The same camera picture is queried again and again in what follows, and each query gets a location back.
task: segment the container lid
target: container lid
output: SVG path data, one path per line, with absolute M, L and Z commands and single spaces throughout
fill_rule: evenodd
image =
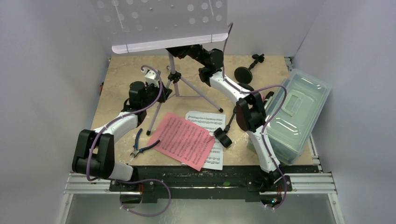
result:
M 320 111 L 330 92 L 330 85 L 297 69 L 293 69 L 283 83 L 288 93 L 279 113 L 268 124 L 271 139 L 284 145 L 298 156 L 312 132 Z M 267 114 L 272 116 L 284 96 L 280 89 L 268 107 Z

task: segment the plastic storage box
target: plastic storage box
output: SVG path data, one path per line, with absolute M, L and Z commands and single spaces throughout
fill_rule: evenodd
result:
M 292 165 L 303 153 L 331 87 L 297 69 L 291 71 L 283 85 L 288 92 L 286 100 L 268 124 L 267 132 L 278 160 Z M 283 89 L 275 93 L 266 111 L 268 117 L 279 107 L 283 95 Z

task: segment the gray wall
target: gray wall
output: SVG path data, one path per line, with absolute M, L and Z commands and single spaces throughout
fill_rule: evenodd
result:
M 52 224 L 106 55 L 78 0 L 0 1 L 0 223 Z
M 325 0 L 228 0 L 228 22 L 234 28 L 226 54 L 294 56 L 308 33 Z M 87 12 L 100 31 L 100 19 L 95 8 L 87 5 Z M 100 35 L 106 53 L 112 54 L 107 35 Z M 222 49 L 223 43 L 205 47 Z M 165 55 L 165 50 L 133 53 L 133 55 Z
M 332 84 L 313 136 L 347 223 L 396 223 L 394 0 L 327 0 L 297 68 Z

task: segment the table top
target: table top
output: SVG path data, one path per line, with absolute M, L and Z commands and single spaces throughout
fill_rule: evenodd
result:
M 253 62 L 251 56 L 225 56 L 224 63 L 226 74 L 234 80 L 233 71 L 240 66 L 249 67 Z M 107 71 L 107 76 L 103 90 L 99 99 L 92 128 L 97 128 L 115 118 L 121 111 L 124 101 L 128 98 L 129 85 L 134 81 L 143 81 L 144 74 L 140 72 L 142 65 L 150 65 L 162 72 L 162 79 L 166 83 L 169 74 L 166 67 L 169 65 L 168 56 L 113 56 Z M 182 60 L 175 59 L 176 70 L 182 76 L 200 89 L 205 95 L 224 109 L 226 121 L 228 123 L 233 113 L 234 105 L 222 93 L 214 88 L 202 83 L 198 76 L 198 69 L 201 64 L 186 57 Z M 250 84 L 254 89 L 259 89 L 272 84 L 280 84 L 289 76 L 289 72 L 283 56 L 265 56 L 263 63 L 258 63 L 253 69 L 253 81 Z M 182 81 L 178 82 L 180 95 L 197 95 Z M 134 140 L 139 128 L 143 129 L 139 138 L 139 146 L 146 146 L 150 136 L 146 131 L 150 125 L 156 110 L 156 103 L 147 110 L 147 116 L 144 122 L 136 129 L 128 132 L 115 144 L 115 159 L 129 165 L 180 165 L 180 162 L 174 160 L 162 153 L 151 149 L 132 158 L 130 153 L 133 151 Z M 159 123 L 166 113 L 172 112 L 180 117 L 185 117 L 189 111 L 219 113 L 219 111 L 209 104 L 203 98 L 176 98 L 172 97 L 166 101 L 157 116 L 151 134 L 156 131 Z M 247 149 L 248 135 L 239 129 L 236 121 L 231 124 L 231 129 L 227 134 L 233 141 L 232 145 L 224 149 L 223 165 L 259 165 L 256 153 Z M 308 145 L 305 147 L 303 154 L 297 159 L 294 165 L 312 165 L 312 155 Z

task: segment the pliers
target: pliers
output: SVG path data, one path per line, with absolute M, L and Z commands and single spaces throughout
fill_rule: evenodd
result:
M 131 152 L 131 156 L 133 156 L 134 158 L 139 154 L 139 153 L 143 153 L 144 151 L 146 151 L 147 149 L 151 149 L 154 146 L 158 145 L 158 143 L 160 143 L 160 140 L 157 140 L 156 142 L 154 142 L 154 144 L 143 147 L 141 149 L 138 149 L 138 143 L 139 143 L 139 137 L 141 132 L 143 131 L 143 129 L 139 129 L 139 131 L 136 134 L 136 138 L 135 138 L 135 144 L 134 144 L 134 151 Z

